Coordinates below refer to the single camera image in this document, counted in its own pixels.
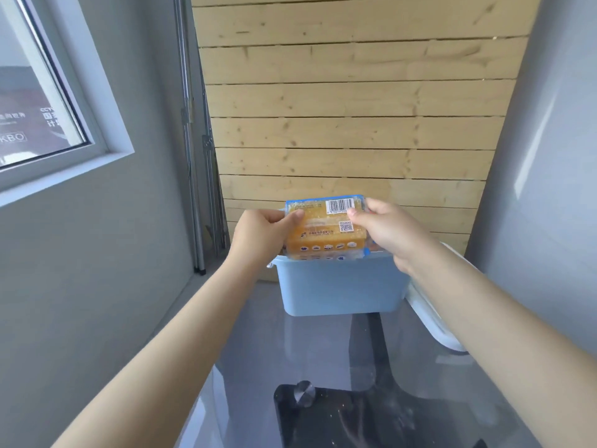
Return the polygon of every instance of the right arm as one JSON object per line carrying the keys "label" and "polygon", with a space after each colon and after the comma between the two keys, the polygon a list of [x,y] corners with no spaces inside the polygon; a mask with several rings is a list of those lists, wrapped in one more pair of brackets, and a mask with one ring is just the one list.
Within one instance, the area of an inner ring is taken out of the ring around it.
{"label": "right arm", "polygon": [[399,207],[368,198],[351,211],[425,291],[456,338],[544,448],[597,439],[597,360],[543,322]]}

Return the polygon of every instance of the hand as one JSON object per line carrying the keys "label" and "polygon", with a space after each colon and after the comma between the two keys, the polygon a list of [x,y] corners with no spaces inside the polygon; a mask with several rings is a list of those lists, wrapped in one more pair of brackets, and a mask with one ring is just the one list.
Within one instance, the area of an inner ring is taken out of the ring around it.
{"label": "hand", "polygon": [[348,209],[350,220],[363,226],[376,243],[394,255],[398,269],[410,272],[413,255],[426,245],[435,245],[437,240],[404,209],[391,203],[367,198],[371,213]]}
{"label": "hand", "polygon": [[283,211],[271,209],[244,211],[234,230],[228,258],[259,271],[280,252],[288,234],[303,217],[303,210],[291,212],[287,217]]}

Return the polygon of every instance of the blue plastic basket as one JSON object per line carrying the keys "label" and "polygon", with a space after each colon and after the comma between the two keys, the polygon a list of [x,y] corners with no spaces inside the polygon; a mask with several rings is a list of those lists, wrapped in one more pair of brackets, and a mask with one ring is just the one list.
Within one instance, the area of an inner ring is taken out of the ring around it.
{"label": "blue plastic basket", "polygon": [[278,269],[284,309],[290,316],[394,311],[410,282],[385,252],[350,261],[277,256],[272,264]]}

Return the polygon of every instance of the food package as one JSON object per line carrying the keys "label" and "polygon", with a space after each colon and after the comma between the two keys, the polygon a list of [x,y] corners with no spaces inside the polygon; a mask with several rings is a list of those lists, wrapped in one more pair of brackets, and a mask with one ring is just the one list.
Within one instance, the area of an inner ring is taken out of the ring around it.
{"label": "food package", "polygon": [[351,207],[367,210],[365,198],[347,195],[287,201],[287,214],[302,209],[305,215],[286,239],[286,256],[297,260],[347,260],[368,255],[367,230],[349,220],[346,211]]}

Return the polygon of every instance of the barcode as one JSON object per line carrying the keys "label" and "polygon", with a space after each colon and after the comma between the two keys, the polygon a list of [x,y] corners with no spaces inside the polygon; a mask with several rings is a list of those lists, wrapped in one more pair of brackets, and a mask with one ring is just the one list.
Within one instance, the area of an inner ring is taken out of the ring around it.
{"label": "barcode", "polygon": [[352,222],[340,222],[340,232],[351,232],[354,231]]}
{"label": "barcode", "polygon": [[354,207],[352,198],[331,199],[325,202],[325,211],[330,214],[344,214],[349,207]]}

